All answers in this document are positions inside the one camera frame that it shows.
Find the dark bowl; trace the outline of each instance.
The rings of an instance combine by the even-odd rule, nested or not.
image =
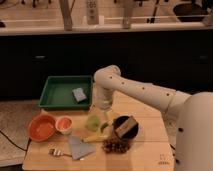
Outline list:
[[[113,129],[114,132],[115,130],[121,126],[127,119],[129,118],[129,116],[120,116],[117,119],[114,120],[113,122]],[[131,140],[133,138],[136,137],[136,135],[138,134],[138,130],[139,130],[139,126],[138,124],[135,125],[132,129],[130,129],[126,134],[124,134],[121,139],[122,140]]]

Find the wooden table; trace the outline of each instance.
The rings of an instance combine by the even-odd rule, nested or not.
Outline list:
[[[125,154],[105,154],[102,143],[93,143],[96,151],[83,160],[74,161],[69,157],[52,157],[50,148],[59,148],[70,153],[67,136],[56,134],[49,140],[31,142],[23,162],[24,170],[72,170],[72,171],[172,171],[173,155],[165,131],[161,113],[122,93],[115,92],[112,114],[133,115],[139,122],[140,130],[130,150]],[[89,111],[53,111],[52,115],[70,115],[73,134],[85,137],[91,134],[85,128],[86,119],[97,115],[105,119],[105,111],[91,107]]]

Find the yellow object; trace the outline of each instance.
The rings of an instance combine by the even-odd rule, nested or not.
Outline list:
[[[100,142],[108,138],[107,134],[97,133],[83,139],[83,142]]]

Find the orange bowl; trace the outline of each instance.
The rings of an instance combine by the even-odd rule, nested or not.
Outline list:
[[[55,132],[55,118],[51,115],[40,114],[34,117],[28,125],[29,137],[36,142],[47,140]]]

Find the label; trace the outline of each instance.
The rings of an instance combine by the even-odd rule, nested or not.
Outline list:
[[[87,9],[87,24],[88,25],[99,24],[98,1],[86,0],[86,9]]]

